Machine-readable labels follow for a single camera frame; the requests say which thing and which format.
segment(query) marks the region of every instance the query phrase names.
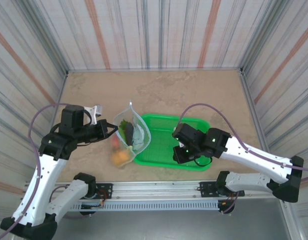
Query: wall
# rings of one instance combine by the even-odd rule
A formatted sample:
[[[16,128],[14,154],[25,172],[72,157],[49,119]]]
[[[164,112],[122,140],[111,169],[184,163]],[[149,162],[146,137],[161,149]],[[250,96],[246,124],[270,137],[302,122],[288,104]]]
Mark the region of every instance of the wall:
[[[31,0],[70,70],[238,67],[274,0]]]
[[[271,151],[308,167],[308,0],[285,3],[246,76]],[[308,182],[297,209],[308,237]]]
[[[0,221],[15,211],[34,172],[29,123],[38,109],[58,101],[65,73],[46,53],[28,17],[17,1],[0,0]],[[37,118],[32,131],[37,145],[53,115],[50,109]]]

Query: plastic bag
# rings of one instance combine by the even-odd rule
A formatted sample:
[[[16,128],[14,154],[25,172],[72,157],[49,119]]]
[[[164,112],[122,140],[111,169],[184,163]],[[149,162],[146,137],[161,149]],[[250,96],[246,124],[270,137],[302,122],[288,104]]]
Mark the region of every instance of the plastic bag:
[[[129,108],[118,114],[113,123],[118,131],[112,137],[112,162],[117,166],[130,163],[150,143],[149,129],[129,103]]]

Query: green tray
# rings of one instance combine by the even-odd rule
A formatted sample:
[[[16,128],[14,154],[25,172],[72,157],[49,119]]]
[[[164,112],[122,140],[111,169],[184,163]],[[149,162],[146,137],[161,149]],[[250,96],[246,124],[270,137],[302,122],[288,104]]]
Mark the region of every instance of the green tray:
[[[211,159],[205,156],[196,160],[201,165],[207,164],[203,167],[197,166],[193,161],[178,164],[173,160],[173,147],[178,145],[178,141],[172,137],[172,133],[179,120],[178,116],[146,114],[142,118],[149,128],[151,141],[148,147],[134,159],[137,164],[191,171],[205,171],[211,166]],[[197,118],[184,117],[182,123],[204,133],[210,128],[209,123]]]

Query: beige tabletop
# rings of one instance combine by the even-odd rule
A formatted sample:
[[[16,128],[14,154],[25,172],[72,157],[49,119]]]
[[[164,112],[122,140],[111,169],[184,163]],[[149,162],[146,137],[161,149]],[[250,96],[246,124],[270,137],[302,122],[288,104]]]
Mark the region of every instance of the beige tabletop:
[[[231,122],[244,142],[259,147],[237,71],[136,71],[69,74],[61,98],[62,103],[92,107],[103,106],[101,118],[113,118],[133,102],[138,114],[180,116],[194,103],[208,103],[219,109]],[[60,111],[56,118],[60,120]],[[212,109],[197,106],[186,114],[206,120],[212,127],[229,130],[225,121]],[[214,158],[203,172],[153,167],[128,163],[122,168],[111,162],[109,140],[76,149],[58,181],[69,182],[79,173],[96,177],[97,181],[170,181],[214,180],[219,171],[252,173],[252,169],[224,159]]]

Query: floor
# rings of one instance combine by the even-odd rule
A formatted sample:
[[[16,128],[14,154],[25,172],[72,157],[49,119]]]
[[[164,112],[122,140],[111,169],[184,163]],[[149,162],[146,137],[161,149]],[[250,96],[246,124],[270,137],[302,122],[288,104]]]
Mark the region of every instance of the floor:
[[[291,238],[279,201],[269,198],[238,199],[234,211],[225,215],[212,210],[97,212],[92,218],[62,219],[53,239],[290,240]]]
[[[136,71],[70,73],[61,98],[62,103],[92,107],[103,105],[102,118],[113,118],[129,106],[140,114],[180,116],[194,103],[209,103],[232,123],[244,142],[259,147],[253,121],[248,110],[237,71]],[[55,122],[60,121],[60,111]],[[212,127],[230,132],[225,121],[213,110],[196,107],[187,117],[206,120]],[[104,140],[76,149],[58,181],[69,182],[79,173],[96,177],[97,181],[170,181],[214,180],[219,171],[252,173],[252,169],[224,159],[214,159],[203,172],[137,165],[131,162],[115,167],[110,159],[110,141]]]

